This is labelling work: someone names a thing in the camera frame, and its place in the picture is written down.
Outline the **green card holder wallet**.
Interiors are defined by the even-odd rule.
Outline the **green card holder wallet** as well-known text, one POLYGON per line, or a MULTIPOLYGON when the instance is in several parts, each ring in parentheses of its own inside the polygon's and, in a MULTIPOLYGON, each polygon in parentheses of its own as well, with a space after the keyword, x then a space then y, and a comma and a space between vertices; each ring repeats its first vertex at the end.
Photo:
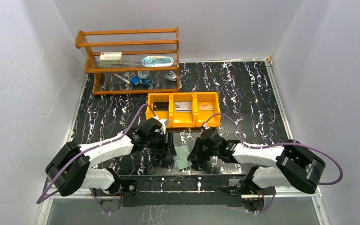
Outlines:
POLYGON ((174 164, 178 170, 187 169, 192 165, 192 162, 188 160, 190 154, 188 145, 177 146, 174 148, 176 156, 173 156, 174 164))

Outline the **yellow three-compartment bin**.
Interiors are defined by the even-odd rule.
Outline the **yellow three-compartment bin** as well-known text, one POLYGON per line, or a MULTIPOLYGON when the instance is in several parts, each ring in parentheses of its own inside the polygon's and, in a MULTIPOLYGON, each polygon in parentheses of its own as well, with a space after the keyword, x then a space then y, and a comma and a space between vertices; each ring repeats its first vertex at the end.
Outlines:
POLYGON ((167 120, 167 128, 197 128, 221 125, 217 92, 150 93, 146 119, 167 120))

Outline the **orange wooden shelf rack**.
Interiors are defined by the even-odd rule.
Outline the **orange wooden shelf rack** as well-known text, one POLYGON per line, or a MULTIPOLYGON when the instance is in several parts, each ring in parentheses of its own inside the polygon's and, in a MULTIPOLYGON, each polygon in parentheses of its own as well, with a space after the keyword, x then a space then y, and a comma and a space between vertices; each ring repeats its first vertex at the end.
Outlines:
POLYGON ((75 46, 85 49, 84 71, 93 76, 93 95, 147 94, 178 92, 180 90, 180 40, 179 28, 78 31, 75 46), (99 61, 101 52, 122 52, 122 64, 103 65, 99 61), (174 59, 169 67, 145 67, 146 56, 168 56, 174 59), (136 86, 127 84, 114 73, 129 80, 138 71, 150 72, 150 84, 136 86), (165 79, 173 71, 177 81, 165 79))

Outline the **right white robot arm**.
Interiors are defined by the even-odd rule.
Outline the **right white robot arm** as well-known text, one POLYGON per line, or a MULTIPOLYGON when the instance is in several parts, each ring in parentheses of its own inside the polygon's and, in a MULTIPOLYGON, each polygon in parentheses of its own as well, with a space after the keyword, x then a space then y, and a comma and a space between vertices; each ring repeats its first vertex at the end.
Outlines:
POLYGON ((253 164, 244 180, 229 185, 229 191, 257 193, 269 187, 293 187, 313 194, 326 163, 295 140, 279 146, 247 146, 240 140, 226 140, 212 128, 201 133, 188 160, 205 162, 216 156, 226 163, 253 164))

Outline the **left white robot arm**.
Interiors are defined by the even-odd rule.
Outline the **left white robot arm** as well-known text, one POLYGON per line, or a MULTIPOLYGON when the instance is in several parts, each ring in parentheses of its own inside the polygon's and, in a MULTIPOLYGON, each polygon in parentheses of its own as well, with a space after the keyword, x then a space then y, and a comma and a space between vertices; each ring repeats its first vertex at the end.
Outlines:
POLYGON ((114 138, 83 145, 67 142, 45 172, 61 196, 69 196, 80 188, 101 189, 111 195, 127 192, 129 180, 121 178, 112 168, 94 166, 145 149, 156 155, 175 155, 173 136, 166 131, 168 124, 168 119, 155 116, 114 138))

